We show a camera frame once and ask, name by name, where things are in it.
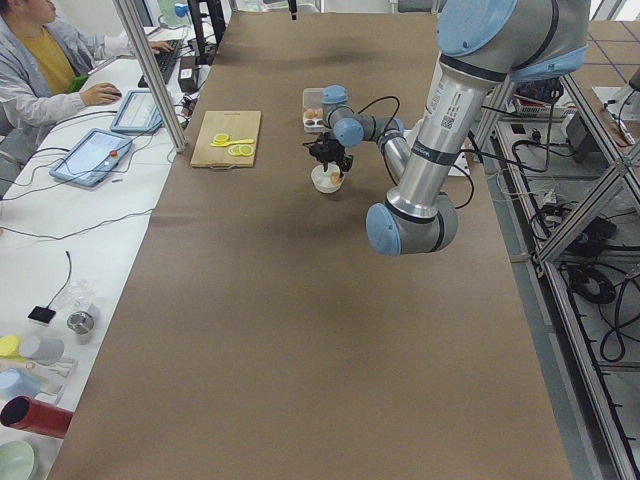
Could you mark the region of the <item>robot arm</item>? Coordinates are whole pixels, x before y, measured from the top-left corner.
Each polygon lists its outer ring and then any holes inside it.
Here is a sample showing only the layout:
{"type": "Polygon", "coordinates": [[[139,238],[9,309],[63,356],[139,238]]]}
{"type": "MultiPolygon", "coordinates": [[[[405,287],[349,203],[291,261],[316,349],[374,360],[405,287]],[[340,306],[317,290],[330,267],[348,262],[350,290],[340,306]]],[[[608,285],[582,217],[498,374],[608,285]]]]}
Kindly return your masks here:
{"type": "Polygon", "coordinates": [[[441,77],[408,142],[401,123],[355,113],[344,87],[323,91],[328,136],[343,147],[375,142],[397,184],[366,215],[381,255],[434,252],[458,218],[441,188],[487,93],[505,79],[536,81],[579,69],[586,56],[587,1],[449,1],[437,26],[441,77]]]}

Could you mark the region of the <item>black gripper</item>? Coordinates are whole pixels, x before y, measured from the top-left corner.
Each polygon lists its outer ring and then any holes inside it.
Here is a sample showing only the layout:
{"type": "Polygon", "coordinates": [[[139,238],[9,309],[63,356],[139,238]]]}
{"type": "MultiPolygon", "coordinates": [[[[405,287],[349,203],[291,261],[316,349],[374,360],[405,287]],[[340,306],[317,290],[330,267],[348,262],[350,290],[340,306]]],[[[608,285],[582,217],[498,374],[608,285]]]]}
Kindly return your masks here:
{"type": "Polygon", "coordinates": [[[322,168],[323,173],[326,173],[329,169],[330,163],[335,163],[339,167],[339,179],[344,180],[345,175],[351,170],[353,166],[354,157],[345,153],[345,148],[339,142],[331,142],[333,158],[332,162],[323,161],[322,168]]]}

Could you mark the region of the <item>person right hand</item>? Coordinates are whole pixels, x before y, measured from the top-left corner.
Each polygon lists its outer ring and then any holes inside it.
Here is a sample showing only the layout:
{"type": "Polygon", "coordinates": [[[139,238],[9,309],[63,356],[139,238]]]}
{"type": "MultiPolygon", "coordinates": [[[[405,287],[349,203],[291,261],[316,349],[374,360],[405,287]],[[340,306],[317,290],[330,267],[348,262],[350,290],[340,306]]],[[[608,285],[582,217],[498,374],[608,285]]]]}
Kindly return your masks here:
{"type": "Polygon", "coordinates": [[[118,101],[120,98],[109,95],[108,92],[120,91],[111,83],[99,83],[80,93],[80,97],[86,106],[107,105],[118,101]]]}

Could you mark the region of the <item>person left hand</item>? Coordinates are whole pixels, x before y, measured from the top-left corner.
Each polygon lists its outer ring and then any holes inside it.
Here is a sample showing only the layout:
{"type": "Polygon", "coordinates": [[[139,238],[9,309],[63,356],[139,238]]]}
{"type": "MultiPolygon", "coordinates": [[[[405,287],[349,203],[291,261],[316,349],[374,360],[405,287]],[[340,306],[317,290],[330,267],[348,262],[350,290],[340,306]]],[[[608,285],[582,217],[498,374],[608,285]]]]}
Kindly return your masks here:
{"type": "Polygon", "coordinates": [[[174,50],[174,47],[168,41],[150,41],[149,46],[155,55],[174,50]]]}

